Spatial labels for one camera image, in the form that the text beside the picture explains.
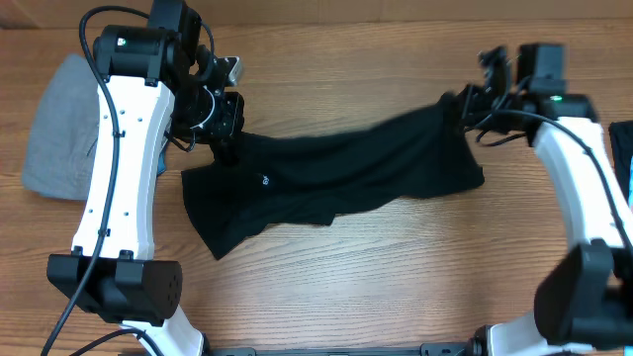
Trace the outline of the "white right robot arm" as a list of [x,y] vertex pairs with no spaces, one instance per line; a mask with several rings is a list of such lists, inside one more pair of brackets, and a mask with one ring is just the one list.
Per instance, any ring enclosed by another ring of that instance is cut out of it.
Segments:
[[516,62],[498,46],[479,55],[482,86],[468,85],[468,132],[526,138],[554,185],[568,252],[538,286],[533,309],[483,326],[465,355],[583,355],[632,343],[632,212],[588,96],[571,94],[560,44],[523,44]]

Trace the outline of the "black t-shirt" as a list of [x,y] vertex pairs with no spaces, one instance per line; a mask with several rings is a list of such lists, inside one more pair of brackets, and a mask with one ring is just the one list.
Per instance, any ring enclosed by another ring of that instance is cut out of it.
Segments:
[[233,166],[216,161],[181,174],[190,222],[217,259],[270,224],[330,225],[401,196],[441,197],[485,182],[449,93],[363,131],[245,133],[236,153]]

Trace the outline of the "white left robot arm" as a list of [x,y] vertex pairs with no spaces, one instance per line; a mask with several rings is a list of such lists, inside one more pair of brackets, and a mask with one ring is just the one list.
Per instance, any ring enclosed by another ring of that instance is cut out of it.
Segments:
[[46,275],[70,309],[115,324],[150,355],[207,355],[207,336],[180,305],[180,264],[154,256],[153,198],[166,143],[206,144],[235,162],[242,65],[200,44],[208,26],[183,1],[156,1],[145,17],[143,27],[110,25],[82,46],[98,85],[98,139],[71,249],[49,257]]

